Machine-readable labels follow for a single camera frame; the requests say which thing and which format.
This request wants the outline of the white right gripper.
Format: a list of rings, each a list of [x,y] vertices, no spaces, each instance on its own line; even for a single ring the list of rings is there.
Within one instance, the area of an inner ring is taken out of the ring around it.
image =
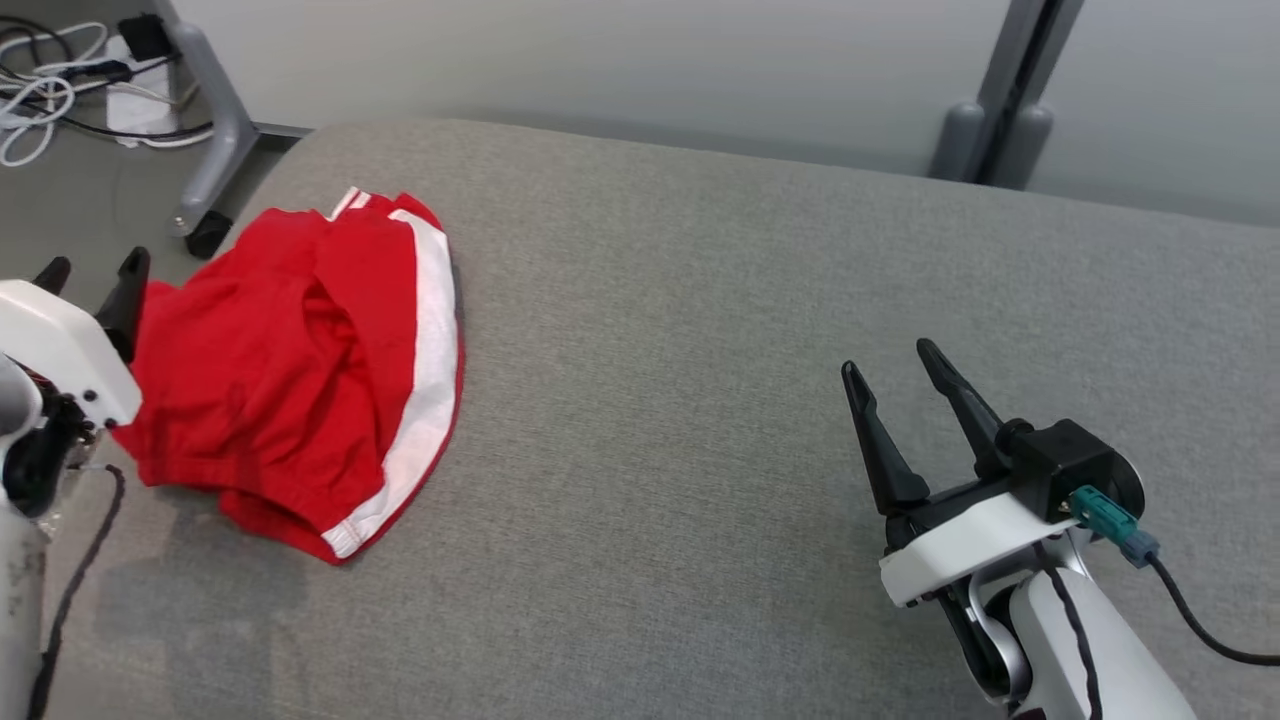
[[[974,455],[975,475],[1005,477],[1006,456],[996,445],[1004,421],[934,341],[919,338],[916,354],[934,389],[954,410]],[[900,454],[854,361],[842,365],[842,383],[878,514],[895,516],[922,506],[931,496],[929,486]],[[1070,514],[1044,520],[1011,492],[972,503],[922,533],[909,516],[899,515],[886,521],[890,551],[879,560],[879,579],[892,603],[905,607],[1075,525]]]

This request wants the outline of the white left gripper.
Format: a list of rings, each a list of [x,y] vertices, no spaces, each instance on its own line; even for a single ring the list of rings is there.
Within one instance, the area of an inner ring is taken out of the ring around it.
[[[87,420],[129,425],[142,393],[124,361],[134,360],[150,268],[150,251],[133,247],[95,319],[58,297],[70,277],[68,258],[54,258],[35,284],[4,281],[3,352],[70,395]]]

